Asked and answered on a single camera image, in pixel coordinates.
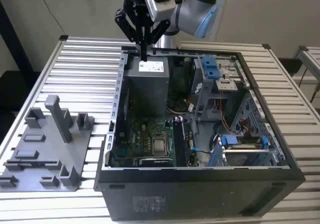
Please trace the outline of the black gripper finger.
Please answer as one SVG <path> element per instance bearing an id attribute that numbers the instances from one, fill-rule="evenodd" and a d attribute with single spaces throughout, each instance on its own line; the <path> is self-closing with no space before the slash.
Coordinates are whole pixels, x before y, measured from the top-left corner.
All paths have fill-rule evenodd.
<path id="1" fill-rule="evenodd" d="M 143 28 L 139 12 L 134 8 L 126 13 L 125 9 L 118 9 L 115 14 L 115 22 L 130 42 L 135 42 L 140 51 L 140 59 L 144 60 Z"/>
<path id="2" fill-rule="evenodd" d="M 147 60 L 147 48 L 151 44 L 155 44 L 160 37 L 166 32 L 169 28 L 171 22 L 169 19 L 162 20 L 158 23 L 154 30 L 151 30 L 153 25 L 147 25 L 144 27 L 144 36 L 143 36 L 143 60 Z"/>

